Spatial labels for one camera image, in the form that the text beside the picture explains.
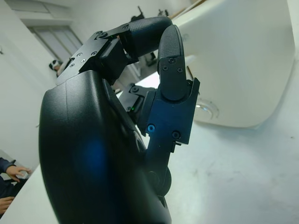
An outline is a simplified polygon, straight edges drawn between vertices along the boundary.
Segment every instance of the white table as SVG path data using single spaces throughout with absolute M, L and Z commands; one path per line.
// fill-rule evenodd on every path
M 158 82 L 154 74 L 140 85 Z M 297 62 L 278 108 L 256 129 L 194 122 L 189 145 L 170 157 L 173 224 L 299 223 L 298 87 Z M 0 223 L 57 223 L 40 168 Z

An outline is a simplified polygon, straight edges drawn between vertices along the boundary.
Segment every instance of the person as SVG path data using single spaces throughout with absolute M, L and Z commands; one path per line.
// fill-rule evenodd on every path
M 11 162 L 0 158 L 0 172 L 7 173 L 12 180 L 17 182 L 16 185 L 13 185 L 5 182 L 0 176 L 0 217 L 8 209 L 14 197 L 19 193 L 26 182 L 26 180 L 17 177 L 17 175 L 24 176 L 21 171 L 26 171 L 28 174 L 31 173 L 28 168 L 15 166 Z
M 56 72 L 56 76 L 58 77 L 65 70 L 65 68 L 70 64 L 70 62 L 71 62 L 70 58 L 65 62 L 56 59 L 49 64 L 49 67 L 50 69 Z

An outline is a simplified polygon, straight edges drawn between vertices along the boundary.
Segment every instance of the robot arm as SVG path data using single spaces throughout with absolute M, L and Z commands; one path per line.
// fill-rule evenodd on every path
M 110 85 L 158 46 L 158 89 L 132 85 L 118 100 Z M 92 35 L 42 102 L 40 162 L 59 222 L 171 223 L 168 159 L 175 145 L 189 141 L 198 89 L 197 79 L 186 80 L 181 37 L 170 19 Z M 150 136 L 147 149 L 135 124 Z

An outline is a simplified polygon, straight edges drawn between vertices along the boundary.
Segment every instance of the background room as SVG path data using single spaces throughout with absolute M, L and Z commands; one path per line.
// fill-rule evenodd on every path
M 200 81 L 190 142 L 169 160 L 172 223 L 299 223 L 298 12 L 298 0 L 0 0 L 0 158 L 35 171 L 0 224 L 58 223 L 39 158 L 49 63 L 142 16 L 178 25 Z M 156 71 L 148 53 L 113 89 L 157 87 Z

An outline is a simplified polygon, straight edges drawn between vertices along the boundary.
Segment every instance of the person's arm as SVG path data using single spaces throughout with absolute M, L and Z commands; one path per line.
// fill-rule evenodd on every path
M 0 158 L 0 173 L 6 173 L 7 168 L 10 166 L 14 166 L 14 164 L 3 158 Z
M 0 172 L 1 173 L 7 173 L 11 179 L 14 181 L 20 182 L 17 175 L 24 176 L 24 174 L 21 173 L 21 171 L 26 171 L 27 173 L 30 173 L 30 169 L 25 167 L 17 167 L 11 162 L 0 158 Z
M 8 207 L 10 206 L 11 202 L 13 202 L 14 197 L 4 197 L 0 199 L 0 215 L 2 215 Z

